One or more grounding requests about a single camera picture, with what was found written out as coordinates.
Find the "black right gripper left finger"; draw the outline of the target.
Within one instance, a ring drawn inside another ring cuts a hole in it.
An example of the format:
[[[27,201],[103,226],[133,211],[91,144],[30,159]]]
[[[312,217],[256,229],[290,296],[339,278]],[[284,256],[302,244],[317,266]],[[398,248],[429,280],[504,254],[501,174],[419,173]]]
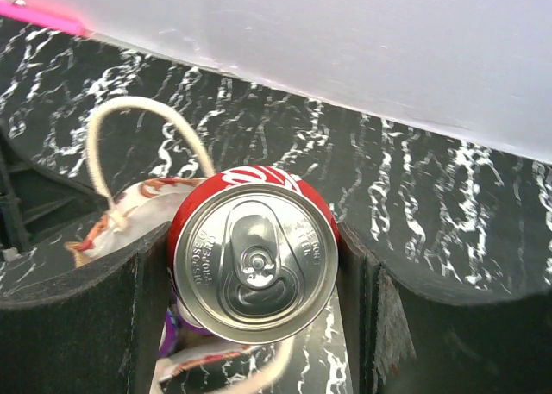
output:
[[[3,393],[147,393],[170,297],[163,224],[1,299]]]

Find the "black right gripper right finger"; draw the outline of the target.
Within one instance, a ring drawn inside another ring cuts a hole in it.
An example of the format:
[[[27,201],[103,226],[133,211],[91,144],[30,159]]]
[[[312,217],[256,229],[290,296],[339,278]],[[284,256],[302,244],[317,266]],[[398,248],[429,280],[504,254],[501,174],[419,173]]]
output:
[[[380,251],[345,223],[338,228],[354,392],[550,392],[550,290],[477,290]]]

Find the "printed canvas tote bag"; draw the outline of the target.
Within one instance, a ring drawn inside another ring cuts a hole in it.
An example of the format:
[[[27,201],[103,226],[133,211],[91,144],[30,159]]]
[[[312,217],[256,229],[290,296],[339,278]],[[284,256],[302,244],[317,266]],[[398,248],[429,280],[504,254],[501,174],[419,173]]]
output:
[[[119,197],[113,197],[104,180],[99,159],[99,134],[108,114],[120,109],[143,109],[172,123],[197,155],[203,178],[150,178],[132,184]],[[84,266],[126,247],[130,243],[170,222],[179,206],[194,188],[215,174],[215,167],[203,142],[188,121],[175,109],[146,97],[115,97],[102,103],[91,115],[85,143],[86,164],[94,189],[108,201],[109,208],[82,241],[67,242],[75,265]],[[226,341],[214,335],[198,335],[191,345],[158,358],[150,386],[152,393],[162,391],[162,383],[199,366],[226,363],[260,350],[258,345]]]

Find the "red cola can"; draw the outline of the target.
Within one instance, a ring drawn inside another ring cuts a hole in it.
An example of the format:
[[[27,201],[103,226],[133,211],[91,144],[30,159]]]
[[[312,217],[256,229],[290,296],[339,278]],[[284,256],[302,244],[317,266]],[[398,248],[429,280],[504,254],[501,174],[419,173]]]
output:
[[[173,287],[193,322],[243,344],[282,341],[324,309],[339,266],[328,204],[274,166],[207,178],[179,206],[167,237]]]

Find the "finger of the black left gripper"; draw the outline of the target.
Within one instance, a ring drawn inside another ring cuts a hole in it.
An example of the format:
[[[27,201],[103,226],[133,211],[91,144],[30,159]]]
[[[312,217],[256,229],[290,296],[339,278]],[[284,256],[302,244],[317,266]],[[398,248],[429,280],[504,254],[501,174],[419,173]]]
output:
[[[108,209],[105,197],[16,151],[1,133],[1,248],[26,252],[82,217]]]

